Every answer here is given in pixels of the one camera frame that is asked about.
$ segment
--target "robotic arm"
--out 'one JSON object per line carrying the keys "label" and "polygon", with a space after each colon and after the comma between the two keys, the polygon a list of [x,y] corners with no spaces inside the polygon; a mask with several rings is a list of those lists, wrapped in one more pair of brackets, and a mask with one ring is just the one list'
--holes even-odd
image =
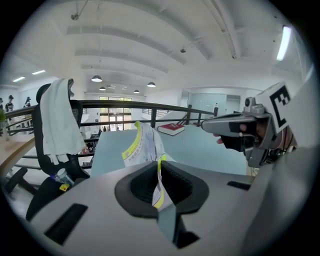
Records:
{"label": "robotic arm", "polygon": [[[249,167],[260,168],[277,136],[288,126],[283,110],[290,100],[285,82],[279,82],[256,97],[248,97],[242,113],[207,119],[201,126],[208,133],[221,135],[227,149],[243,152]],[[256,132],[260,122],[266,124],[262,139]],[[246,132],[240,130],[241,124],[246,124]]]}

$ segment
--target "book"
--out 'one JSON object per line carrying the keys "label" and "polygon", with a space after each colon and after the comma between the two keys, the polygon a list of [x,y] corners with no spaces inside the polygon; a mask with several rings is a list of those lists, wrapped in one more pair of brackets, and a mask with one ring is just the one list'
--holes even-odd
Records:
{"label": "book", "polygon": [[185,127],[181,124],[169,123],[165,125],[158,126],[158,132],[174,136],[181,133]]}

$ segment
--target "desk surface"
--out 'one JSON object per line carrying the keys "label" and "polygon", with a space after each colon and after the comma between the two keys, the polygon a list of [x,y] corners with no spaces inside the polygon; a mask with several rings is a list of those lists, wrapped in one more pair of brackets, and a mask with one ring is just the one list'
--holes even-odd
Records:
{"label": "desk surface", "polygon": [[0,175],[5,175],[16,162],[35,146],[33,134],[16,134],[5,141],[0,137]]}
{"label": "desk surface", "polygon": [[[217,138],[200,127],[186,125],[175,136],[159,132],[165,152],[174,161],[201,169],[246,175],[243,153],[217,144]],[[98,176],[125,167],[122,152],[128,149],[137,130],[102,132],[93,158],[91,176]]]}

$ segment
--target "chair backrest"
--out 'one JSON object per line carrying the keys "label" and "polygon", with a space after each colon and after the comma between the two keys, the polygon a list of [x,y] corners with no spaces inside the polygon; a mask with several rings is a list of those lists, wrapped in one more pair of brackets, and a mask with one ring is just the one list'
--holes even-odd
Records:
{"label": "chair backrest", "polygon": [[[34,130],[35,149],[41,169],[48,175],[55,175],[61,168],[65,168],[66,172],[71,176],[73,180],[77,178],[88,178],[89,175],[83,171],[78,161],[78,155],[68,154],[69,161],[59,162],[59,164],[53,164],[49,156],[44,154],[44,134],[42,131],[42,118],[40,110],[40,100],[43,93],[48,89],[51,84],[45,84],[38,90],[36,94],[36,101],[38,105],[34,107],[32,112],[32,122]],[[70,100],[73,116],[78,126],[80,126],[83,106],[78,100]]]}

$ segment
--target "white towel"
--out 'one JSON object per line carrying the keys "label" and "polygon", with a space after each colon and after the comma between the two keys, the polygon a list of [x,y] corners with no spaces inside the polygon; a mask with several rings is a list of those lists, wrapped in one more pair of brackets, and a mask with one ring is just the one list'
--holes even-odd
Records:
{"label": "white towel", "polygon": [[55,80],[40,100],[43,153],[55,165],[67,162],[66,154],[76,155],[85,146],[69,102],[68,79]]}

